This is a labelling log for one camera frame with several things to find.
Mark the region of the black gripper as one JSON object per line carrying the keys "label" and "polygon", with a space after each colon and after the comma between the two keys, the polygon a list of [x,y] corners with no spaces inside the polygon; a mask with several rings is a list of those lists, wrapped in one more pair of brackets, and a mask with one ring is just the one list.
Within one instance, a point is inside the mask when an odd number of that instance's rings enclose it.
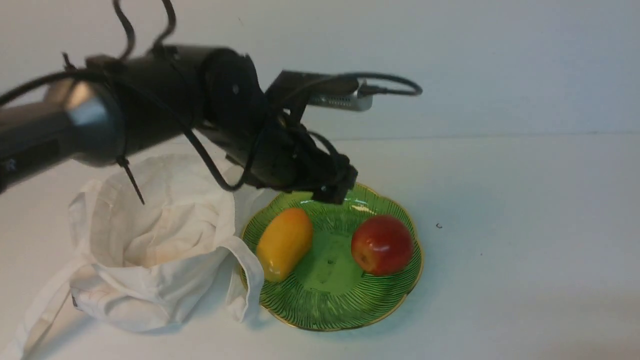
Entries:
{"label": "black gripper", "polygon": [[199,130],[242,174],[232,188],[310,192],[314,201],[340,205],[358,176],[349,157],[303,125],[285,126],[274,114],[224,115]]}

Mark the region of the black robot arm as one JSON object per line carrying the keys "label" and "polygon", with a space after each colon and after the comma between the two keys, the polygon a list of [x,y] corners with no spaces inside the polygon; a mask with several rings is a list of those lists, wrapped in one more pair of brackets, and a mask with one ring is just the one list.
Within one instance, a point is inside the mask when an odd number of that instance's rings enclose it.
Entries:
{"label": "black robot arm", "polygon": [[90,57],[1,96],[1,189],[70,159],[132,178],[129,157],[183,135],[225,191],[310,192],[341,204],[357,170],[276,102],[251,58],[230,48]]}

